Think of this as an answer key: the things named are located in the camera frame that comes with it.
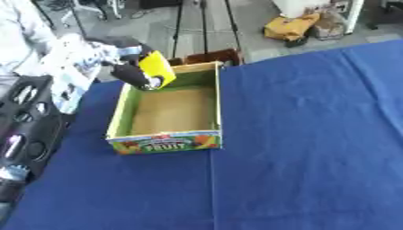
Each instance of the cardboard box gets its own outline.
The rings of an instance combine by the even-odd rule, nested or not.
[[[221,148],[219,66],[176,66],[176,80],[158,91],[125,84],[108,142],[123,155]]]

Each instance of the blue tablecloth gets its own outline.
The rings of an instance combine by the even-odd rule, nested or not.
[[[400,230],[403,41],[221,72],[225,148],[116,155],[98,84],[6,230]]]

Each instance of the yellow sponge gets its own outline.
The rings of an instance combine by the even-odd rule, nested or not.
[[[162,76],[164,82],[158,89],[165,87],[176,79],[176,75],[166,58],[157,50],[139,62],[139,67],[150,77]]]

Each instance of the floor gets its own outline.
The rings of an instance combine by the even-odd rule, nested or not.
[[[130,35],[146,42],[154,49],[159,49],[167,57],[172,56],[173,35],[177,8],[157,8],[137,19],[130,16],[137,11],[137,0],[128,0],[128,9],[123,12],[123,19],[116,20],[110,13],[107,22],[99,21],[94,13],[80,13],[80,17],[90,36]],[[230,29],[224,0],[208,0],[208,31],[210,49],[235,48],[236,43]],[[182,30],[177,51],[178,57],[202,52],[202,21],[200,9],[191,0],[185,1]],[[309,51],[334,49],[357,44],[400,39],[403,36],[403,24],[382,25],[376,31],[365,27],[368,15],[379,13],[378,0],[367,0],[362,17],[353,34],[341,40],[319,41],[309,39],[302,47],[287,49],[280,40],[264,38],[262,28],[279,14],[270,0],[230,0],[240,29],[240,39],[246,62],[255,62],[267,58],[300,54]],[[71,28],[65,29],[59,22],[61,13],[50,12],[57,21],[56,33],[79,32],[73,18]]]

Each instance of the tripod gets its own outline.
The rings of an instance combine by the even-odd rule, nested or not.
[[[242,48],[241,48],[241,44],[239,41],[239,35],[238,35],[238,27],[237,27],[237,24],[234,19],[234,14],[232,13],[231,5],[229,3],[229,0],[223,0],[223,1],[226,5],[229,22],[231,24],[231,29],[234,33],[234,37],[235,37],[235,40],[237,43],[237,51],[242,53]],[[208,53],[209,53],[209,41],[208,41],[208,36],[207,36],[207,20],[206,20],[207,0],[200,1],[200,9],[201,9],[202,33],[203,33],[203,43],[204,43],[204,59],[205,59],[205,61],[207,61]],[[179,40],[179,31],[181,29],[183,10],[184,10],[184,0],[181,1],[181,3],[179,4],[178,15],[176,18],[176,30],[175,30],[175,35],[174,35],[174,49],[172,51],[173,58],[176,58],[176,50],[177,50],[177,45],[178,45],[178,40]]]

